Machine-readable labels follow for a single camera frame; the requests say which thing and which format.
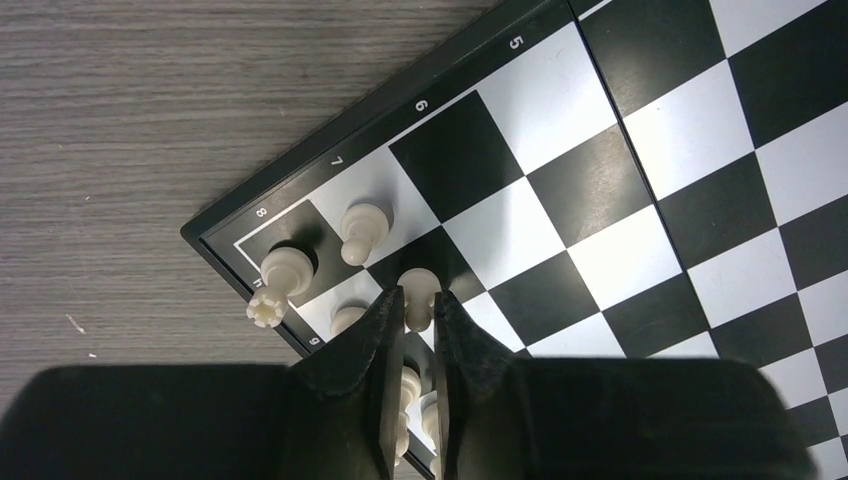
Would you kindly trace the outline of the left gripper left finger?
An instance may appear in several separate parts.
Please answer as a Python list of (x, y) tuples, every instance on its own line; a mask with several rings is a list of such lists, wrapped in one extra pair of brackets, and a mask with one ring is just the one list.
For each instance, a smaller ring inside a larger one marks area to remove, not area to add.
[(5, 479), (389, 479), (404, 294), (298, 363), (69, 365), (1, 420)]

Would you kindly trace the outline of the white pawn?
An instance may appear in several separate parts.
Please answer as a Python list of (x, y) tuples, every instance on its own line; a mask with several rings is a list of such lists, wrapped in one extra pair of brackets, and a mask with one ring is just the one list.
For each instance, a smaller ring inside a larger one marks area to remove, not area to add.
[(398, 279), (403, 288), (406, 326), (415, 332), (427, 330), (433, 321), (435, 295), (441, 291), (438, 277), (430, 270), (412, 268)]
[(351, 266), (364, 265), (370, 254), (384, 243), (389, 231), (388, 216), (378, 206), (370, 203), (351, 206), (340, 223), (342, 259)]

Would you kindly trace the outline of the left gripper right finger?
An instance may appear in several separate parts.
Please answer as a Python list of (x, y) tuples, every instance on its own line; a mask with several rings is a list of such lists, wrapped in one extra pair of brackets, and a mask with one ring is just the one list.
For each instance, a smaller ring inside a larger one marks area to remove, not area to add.
[(444, 479), (814, 479), (769, 381), (708, 358), (520, 356), (435, 297)]

